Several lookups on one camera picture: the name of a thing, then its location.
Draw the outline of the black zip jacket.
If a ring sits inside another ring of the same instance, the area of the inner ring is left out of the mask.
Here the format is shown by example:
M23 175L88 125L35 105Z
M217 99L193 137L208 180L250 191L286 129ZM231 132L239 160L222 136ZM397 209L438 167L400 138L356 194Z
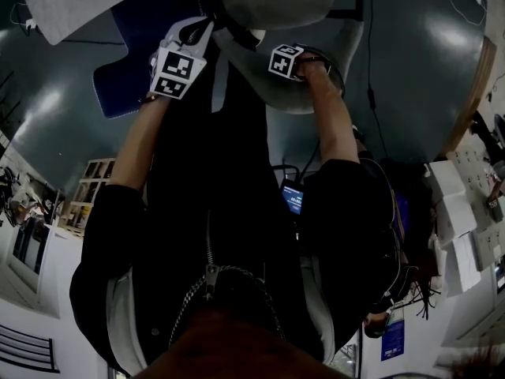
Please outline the black zip jacket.
M95 199L70 285L74 318L102 358L134 373L181 336L187 316L208 299L205 268L215 265L211 302L237 307L322 358L301 258L316 261L342 346L398 276L392 215L383 172L366 159L332 159L308 177L298 218L272 169L260 186L241 185L229 205L207 209L150 209L140 192L108 185Z

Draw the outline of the grey plastic chair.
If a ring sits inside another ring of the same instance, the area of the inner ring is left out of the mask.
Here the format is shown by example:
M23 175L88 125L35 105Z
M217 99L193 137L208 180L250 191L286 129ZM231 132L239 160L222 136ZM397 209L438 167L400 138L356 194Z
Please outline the grey plastic chair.
M268 71L271 52L286 42L285 33L321 21L341 20L340 30L331 30L331 40L294 43L327 59L332 81L344 88L364 28L364 0L209 0L222 24L213 38L230 63L251 84L264 102L291 114L312 113L307 84ZM263 42L254 47L249 29L266 31Z

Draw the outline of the person's right hand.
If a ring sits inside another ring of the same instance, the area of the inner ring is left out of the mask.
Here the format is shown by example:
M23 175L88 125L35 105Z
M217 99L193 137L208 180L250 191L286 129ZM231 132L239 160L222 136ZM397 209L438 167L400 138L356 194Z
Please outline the person's right hand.
M327 75L327 59L323 56L306 51L295 61L295 73L303 80L308 80L314 74Z

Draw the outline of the black wall grille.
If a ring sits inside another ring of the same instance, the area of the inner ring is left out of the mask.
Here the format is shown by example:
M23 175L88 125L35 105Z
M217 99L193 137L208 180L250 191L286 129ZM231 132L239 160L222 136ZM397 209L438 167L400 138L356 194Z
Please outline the black wall grille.
M0 325L0 362L43 373L59 374L51 338Z

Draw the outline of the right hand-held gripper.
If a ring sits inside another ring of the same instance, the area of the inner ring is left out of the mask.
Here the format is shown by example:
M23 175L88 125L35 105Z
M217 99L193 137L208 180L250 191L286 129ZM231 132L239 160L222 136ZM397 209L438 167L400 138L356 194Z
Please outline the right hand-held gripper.
M295 62L303 53L300 46L282 44L271 52L268 71L286 79L295 80Z

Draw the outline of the wooden rack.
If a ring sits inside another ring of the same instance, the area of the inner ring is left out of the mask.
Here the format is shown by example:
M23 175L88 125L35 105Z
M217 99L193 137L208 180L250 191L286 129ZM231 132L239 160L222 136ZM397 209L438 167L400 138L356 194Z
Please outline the wooden rack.
M58 226L70 234L83 238L88 218L101 188L110 181L115 158L92 159L79 180L75 194L68 201L59 219Z

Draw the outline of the purple bag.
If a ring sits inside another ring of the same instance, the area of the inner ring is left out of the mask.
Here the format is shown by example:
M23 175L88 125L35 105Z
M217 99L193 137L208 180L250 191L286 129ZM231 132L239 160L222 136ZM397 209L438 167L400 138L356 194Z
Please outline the purple bag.
M405 195L394 189L391 189L391 199L394 206L392 227L398 236L399 242L403 244L410 231L410 204Z

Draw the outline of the black glass appliance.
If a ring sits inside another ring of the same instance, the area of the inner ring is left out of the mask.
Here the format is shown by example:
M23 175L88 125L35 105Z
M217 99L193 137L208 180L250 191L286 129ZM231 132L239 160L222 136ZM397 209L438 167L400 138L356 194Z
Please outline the black glass appliance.
M17 233L13 255L39 275L50 229L43 217L31 217Z

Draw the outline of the person's right forearm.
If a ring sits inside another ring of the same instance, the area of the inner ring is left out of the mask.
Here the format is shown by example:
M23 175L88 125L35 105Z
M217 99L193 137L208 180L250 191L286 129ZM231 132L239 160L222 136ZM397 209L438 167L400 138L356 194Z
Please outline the person's right forearm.
M353 124L340 90L328 75L314 74L307 82L319 131L322 162L339 159L358 163Z

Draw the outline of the white cardboard box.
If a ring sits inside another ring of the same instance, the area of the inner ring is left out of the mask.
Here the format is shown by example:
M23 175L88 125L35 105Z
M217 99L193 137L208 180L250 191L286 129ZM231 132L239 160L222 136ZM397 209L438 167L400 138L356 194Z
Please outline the white cardboard box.
M473 251L472 234L454 238L446 247L445 280L447 297L461 295L481 281Z
M436 234L440 245L474 231L477 221L464 193L444 196L436 205Z
M432 192L434 204L445 197L459 195L466 191L456 167L450 160L429 163L428 171L426 182Z

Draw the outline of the person's left forearm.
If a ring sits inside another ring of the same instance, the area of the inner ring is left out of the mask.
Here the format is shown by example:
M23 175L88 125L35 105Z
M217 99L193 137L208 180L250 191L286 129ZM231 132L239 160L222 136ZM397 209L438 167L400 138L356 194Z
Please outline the person's left forearm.
M141 191L150 170L155 143L171 98L160 96L143 103L119 151L110 184Z

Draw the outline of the white switch panel board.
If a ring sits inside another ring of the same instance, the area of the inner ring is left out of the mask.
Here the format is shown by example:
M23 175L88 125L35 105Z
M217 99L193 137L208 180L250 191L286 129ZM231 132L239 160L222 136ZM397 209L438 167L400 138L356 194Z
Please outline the white switch panel board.
M449 152L447 158L453 162L465 185L466 196L477 221L472 239L477 270L482 272L505 255L505 198L499 198L503 220L495 223L486 207L486 200L494 185L494 173L490 166L470 146Z

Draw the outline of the blue padded chair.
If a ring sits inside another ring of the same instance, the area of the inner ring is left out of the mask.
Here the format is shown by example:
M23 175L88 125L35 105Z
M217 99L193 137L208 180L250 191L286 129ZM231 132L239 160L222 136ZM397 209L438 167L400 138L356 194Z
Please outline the blue padded chair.
M100 66L92 77L103 115L109 119L139 109L150 85L150 56L173 24L200 11L198 0L124 0L111 13L127 54Z

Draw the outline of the black trousers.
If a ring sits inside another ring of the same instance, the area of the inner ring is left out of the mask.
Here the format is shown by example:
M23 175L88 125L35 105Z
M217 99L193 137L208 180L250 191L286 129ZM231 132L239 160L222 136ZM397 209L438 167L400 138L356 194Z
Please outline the black trousers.
M147 181L150 209L227 206L241 185L271 177L265 103L233 65L223 106L212 111L220 54L210 42L202 74L163 116Z

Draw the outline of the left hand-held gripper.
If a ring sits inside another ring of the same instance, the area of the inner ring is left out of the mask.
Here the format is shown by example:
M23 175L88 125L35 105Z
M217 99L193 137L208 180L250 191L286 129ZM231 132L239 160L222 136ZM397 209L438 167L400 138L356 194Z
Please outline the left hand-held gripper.
M203 56L213 28L214 21L207 17L190 17L173 24L163 39L163 46L158 48L151 59L149 92L182 99L207 61L178 48L194 47L194 55Z

